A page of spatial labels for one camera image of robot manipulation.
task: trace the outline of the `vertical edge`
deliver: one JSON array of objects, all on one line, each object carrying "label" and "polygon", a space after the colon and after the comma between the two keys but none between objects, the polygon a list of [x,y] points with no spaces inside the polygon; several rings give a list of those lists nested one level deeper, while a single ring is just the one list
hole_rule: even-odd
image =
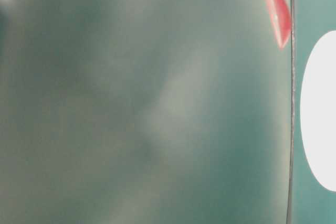
[{"label": "vertical edge", "polygon": [[294,123],[295,123],[295,0],[290,0],[291,9],[291,135],[290,135],[290,162],[289,162],[289,186],[286,223],[292,223],[292,179],[293,179],[293,149],[294,149]]}]

